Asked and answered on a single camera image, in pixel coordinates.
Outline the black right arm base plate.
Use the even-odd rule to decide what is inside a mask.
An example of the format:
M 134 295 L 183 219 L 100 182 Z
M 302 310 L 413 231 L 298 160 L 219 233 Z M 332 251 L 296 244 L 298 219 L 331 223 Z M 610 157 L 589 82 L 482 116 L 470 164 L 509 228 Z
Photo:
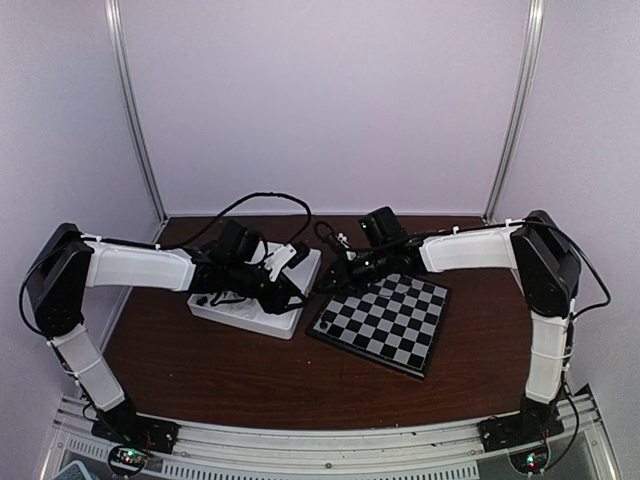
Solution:
M 513 414 L 483 420 L 478 424 L 478 431 L 484 451 L 494 452 L 542 442 L 563 433 L 564 425 L 555 417 L 540 424 L 536 420 L 525 420 L 521 414 Z

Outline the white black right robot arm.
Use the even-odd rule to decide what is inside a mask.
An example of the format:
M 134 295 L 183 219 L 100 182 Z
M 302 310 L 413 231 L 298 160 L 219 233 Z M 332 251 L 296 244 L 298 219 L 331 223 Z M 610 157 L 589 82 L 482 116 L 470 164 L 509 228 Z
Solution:
M 532 320 L 532 344 L 512 430 L 519 440 L 535 440 L 551 424 L 572 354 L 581 275 L 577 248 L 543 210 L 498 225 L 410 234 L 385 206 L 361 217 L 359 225 L 369 242 L 366 249 L 351 246 L 335 231 L 321 236 L 336 258 L 317 281 L 317 293 L 361 294 L 391 274 L 502 268 L 518 275 Z

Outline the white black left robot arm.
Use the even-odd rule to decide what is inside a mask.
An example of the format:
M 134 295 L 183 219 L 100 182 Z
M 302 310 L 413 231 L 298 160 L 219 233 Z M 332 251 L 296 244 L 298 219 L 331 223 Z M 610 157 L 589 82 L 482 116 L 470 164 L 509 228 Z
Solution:
M 286 272 L 309 254 L 302 242 L 270 249 L 262 234 L 236 221 L 203 248 L 106 239 L 63 223 L 27 271 L 18 306 L 32 312 L 26 326 L 44 337 L 68 366 L 106 429 L 121 443 L 133 444 L 143 436 L 144 424 L 84 325 L 86 289 L 164 289 L 214 304 L 251 299 L 266 314 L 285 314 L 307 302 Z

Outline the black silver chessboard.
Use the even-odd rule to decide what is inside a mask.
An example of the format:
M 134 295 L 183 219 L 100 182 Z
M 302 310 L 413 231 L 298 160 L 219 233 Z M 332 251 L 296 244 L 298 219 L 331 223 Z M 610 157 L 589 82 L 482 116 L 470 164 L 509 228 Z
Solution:
M 392 274 L 362 295 L 333 295 L 306 334 L 365 360 L 423 380 L 447 314 L 451 290 Z M 322 322 L 330 324 L 326 332 Z

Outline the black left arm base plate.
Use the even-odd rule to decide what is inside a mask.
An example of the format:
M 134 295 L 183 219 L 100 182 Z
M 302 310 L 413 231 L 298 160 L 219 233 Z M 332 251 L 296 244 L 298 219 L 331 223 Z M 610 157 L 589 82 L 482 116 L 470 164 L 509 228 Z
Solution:
M 95 420 L 91 434 L 111 442 L 134 447 L 152 453 L 171 454 L 176 444 L 179 425 L 167 420 L 150 417 L 138 417 L 136 430 L 133 433 L 119 435 L 113 428 L 107 427 L 100 420 Z

